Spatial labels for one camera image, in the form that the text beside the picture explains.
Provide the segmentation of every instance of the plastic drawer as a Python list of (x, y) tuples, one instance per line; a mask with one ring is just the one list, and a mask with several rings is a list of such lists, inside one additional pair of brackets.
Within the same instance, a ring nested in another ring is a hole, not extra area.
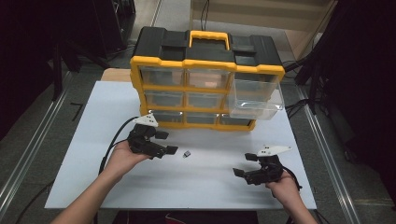
[(178, 91), (145, 91), (148, 107), (153, 105), (182, 106), (183, 92)]
[(188, 123), (215, 124), (218, 114), (186, 112), (186, 120)]
[(196, 88), (225, 89), (230, 72), (219, 69), (189, 69), (188, 85)]
[(184, 69), (168, 67), (139, 66), (143, 83), (158, 86), (183, 85)]
[(234, 119), (230, 118), (228, 114), (221, 114), (219, 117), (219, 123), (222, 125), (245, 125), (248, 126), (251, 119)]
[(188, 92), (187, 106), (201, 107), (201, 108), (219, 108), (221, 100), (224, 98), (223, 94), (218, 93), (196, 93)]
[(183, 112), (171, 110), (149, 110), (155, 119), (159, 122), (181, 123), (183, 121)]

